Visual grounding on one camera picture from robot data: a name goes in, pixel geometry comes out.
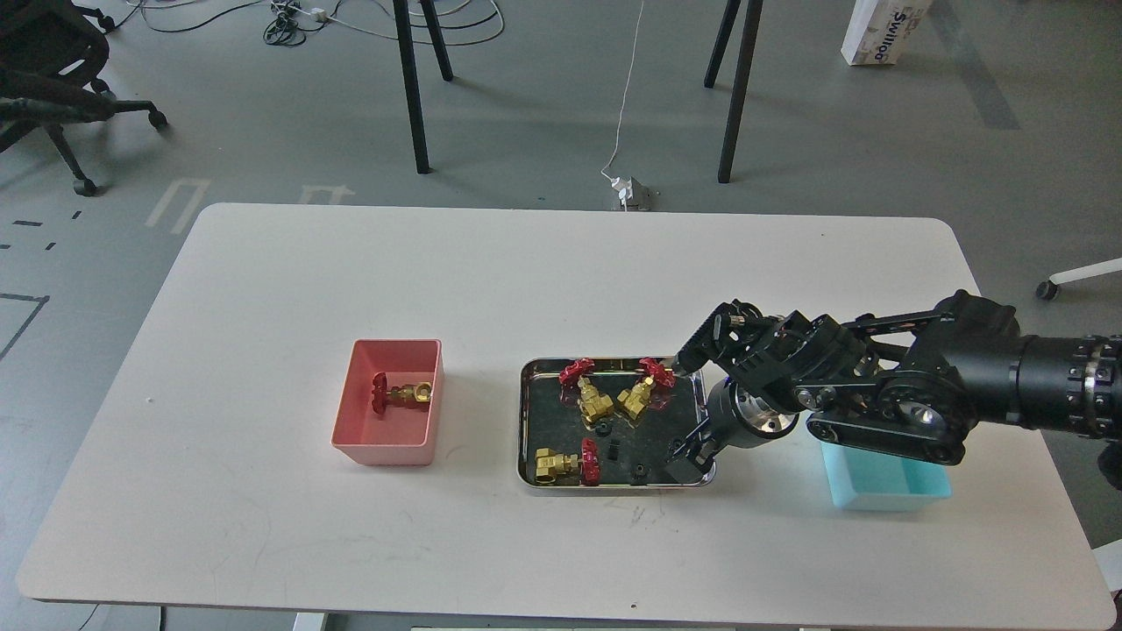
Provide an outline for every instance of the metal tray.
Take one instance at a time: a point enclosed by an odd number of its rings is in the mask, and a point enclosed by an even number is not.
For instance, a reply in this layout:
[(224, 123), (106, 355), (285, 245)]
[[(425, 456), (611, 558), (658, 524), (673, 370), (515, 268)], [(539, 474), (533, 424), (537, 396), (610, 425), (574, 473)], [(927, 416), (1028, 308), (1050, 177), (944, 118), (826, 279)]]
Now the metal tray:
[[(619, 488), (666, 488), (690, 487), (708, 484), (716, 474), (716, 467), (707, 474), (698, 473), (698, 478), (678, 482), (663, 468), (675, 440), (684, 438), (699, 422), (706, 419), (705, 387), (701, 373), (680, 377), (669, 393), (662, 409), (647, 409), (636, 428), (627, 423), (622, 412), (607, 420), (610, 433), (599, 436), (589, 431), (583, 423), (576, 401), (569, 396), (562, 400), (562, 387), (558, 375), (578, 358), (539, 358), (522, 368), (521, 404), (518, 423), (518, 477), (535, 488), (610, 491)], [(635, 385), (642, 374), (641, 357), (594, 357), (596, 367), (589, 376), (603, 393), (616, 400), (619, 392)], [(534, 479), (534, 452), (549, 447), (561, 454), (579, 454), (581, 439), (596, 441), (600, 458), (600, 484), (581, 486), (577, 476), (561, 477), (553, 484), (541, 484)], [(609, 457), (613, 440), (618, 441), (618, 455)]]

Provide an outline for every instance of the blue plastic bin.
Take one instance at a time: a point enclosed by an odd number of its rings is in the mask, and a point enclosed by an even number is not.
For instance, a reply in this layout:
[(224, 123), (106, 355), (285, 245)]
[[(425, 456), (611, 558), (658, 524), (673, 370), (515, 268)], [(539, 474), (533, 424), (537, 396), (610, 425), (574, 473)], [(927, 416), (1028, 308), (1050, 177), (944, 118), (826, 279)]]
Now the blue plastic bin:
[(941, 465), (822, 442), (834, 505), (849, 511), (914, 511), (950, 497)]

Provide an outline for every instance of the table leg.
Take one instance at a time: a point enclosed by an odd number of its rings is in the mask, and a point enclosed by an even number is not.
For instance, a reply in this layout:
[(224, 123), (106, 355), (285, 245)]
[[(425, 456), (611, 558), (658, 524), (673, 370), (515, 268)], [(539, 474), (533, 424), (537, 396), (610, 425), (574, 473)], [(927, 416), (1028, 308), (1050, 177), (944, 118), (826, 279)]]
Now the table leg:
[(712, 55), (709, 55), (709, 70), (705, 73), (706, 88), (712, 88), (717, 82), (717, 71), (720, 70), (720, 62), (725, 58), (725, 47), (728, 46), (728, 37), (733, 34), (733, 22), (736, 21), (736, 12), (739, 10), (741, 0), (728, 0), (728, 3), (725, 4), (725, 17), (720, 19), (717, 40), (712, 44)]
[(733, 80), (733, 101), (728, 106), (725, 143), (720, 148), (720, 165), (717, 167), (717, 182), (721, 184), (727, 184), (733, 173), (733, 154), (736, 153), (736, 138), (741, 134), (741, 116), (744, 113), (744, 98), (748, 92), (748, 73), (752, 72), (752, 56), (756, 51), (756, 31), (760, 30), (760, 13), (763, 8), (764, 0), (748, 0), (741, 55), (736, 60), (736, 76)]
[(397, 48), (402, 54), (402, 76), (405, 79), (405, 103), (410, 108), (410, 131), (413, 135), (413, 156), (417, 173), (431, 173), (429, 147), (424, 139), (424, 116), (421, 113), (421, 89), (417, 86), (416, 57), (413, 55), (413, 34), (410, 26), (407, 0), (394, 0), (394, 21), (397, 22)]
[(448, 61), (448, 48), (444, 46), (444, 34), (440, 30), (440, 18), (432, 0), (420, 0), (421, 11), (424, 12), (424, 24), (429, 27), (429, 38), (432, 39), (432, 47), (436, 51), (436, 63), (440, 64), (440, 75), (444, 81), (452, 80), (452, 63)]

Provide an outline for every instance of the concrete floor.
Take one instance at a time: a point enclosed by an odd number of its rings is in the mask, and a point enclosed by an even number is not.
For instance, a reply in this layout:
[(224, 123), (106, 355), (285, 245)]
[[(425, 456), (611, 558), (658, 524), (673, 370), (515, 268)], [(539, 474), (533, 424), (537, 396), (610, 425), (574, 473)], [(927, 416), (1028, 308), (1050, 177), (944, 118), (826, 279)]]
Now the concrete floor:
[[(117, 18), (128, 9), (86, 3)], [(190, 26), (236, 3), (149, 17)], [(137, 15), (110, 35), (103, 77), (121, 98), (154, 100), (172, 128), (157, 134), (144, 115), (68, 127), (100, 196), (71, 192), (39, 131), (3, 154), (0, 244), (10, 247), (0, 249), (0, 294), (49, 299), (0, 359), (0, 629), (76, 629), (90, 613), (21, 598), (13, 576), (194, 211), (332, 201), (324, 189), (339, 203), (465, 212), (607, 207), (599, 168), (611, 153), (637, 0), (500, 4), (506, 33), (452, 48), (454, 82), (442, 82), (419, 47), (435, 168), (426, 176), (413, 168), (396, 45), (331, 26), (300, 48), (268, 47), (266, 6), (181, 35), (154, 33)], [(716, 90), (701, 76), (723, 3), (647, 1), (611, 172), (656, 190), (663, 211), (937, 217), (954, 228), (983, 294), (1018, 307), (1027, 332), (1119, 332), (1120, 274), (1073, 284), (1054, 303), (1032, 290), (1054, 272), (1122, 256), (1122, 6), (937, 0), (902, 63), (868, 68), (838, 54), (846, 4), (765, 7), (733, 183), (719, 185), (733, 64)], [(476, 0), (462, 16), (488, 9)], [(349, 0), (340, 17), (393, 28), (369, 0)], [(876, 278), (854, 278), (853, 291), (875, 293)], [(0, 345), (36, 304), (0, 300)], [(1122, 537), (1122, 495), (1100, 478), (1100, 446), (1048, 442), (1091, 545)], [(172, 610), (168, 629), (279, 630), (292, 619)], [(102, 606), (86, 629), (155, 621), (154, 607)], [(381, 627), (362, 616), (343, 625)]]

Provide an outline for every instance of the chair wheel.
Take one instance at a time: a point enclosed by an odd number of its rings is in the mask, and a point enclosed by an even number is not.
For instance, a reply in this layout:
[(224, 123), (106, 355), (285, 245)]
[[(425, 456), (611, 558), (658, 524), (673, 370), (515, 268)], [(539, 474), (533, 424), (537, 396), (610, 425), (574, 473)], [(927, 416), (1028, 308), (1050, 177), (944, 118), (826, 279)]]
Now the chair wheel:
[(167, 117), (162, 111), (148, 112), (148, 122), (156, 129), (167, 127)]
[(1059, 295), (1059, 285), (1051, 281), (1045, 281), (1037, 285), (1037, 298), (1040, 300), (1052, 300)]
[(75, 180), (74, 192), (83, 198), (92, 198), (94, 193), (98, 192), (98, 185), (94, 184), (93, 180), (90, 180), (89, 177), (85, 180)]

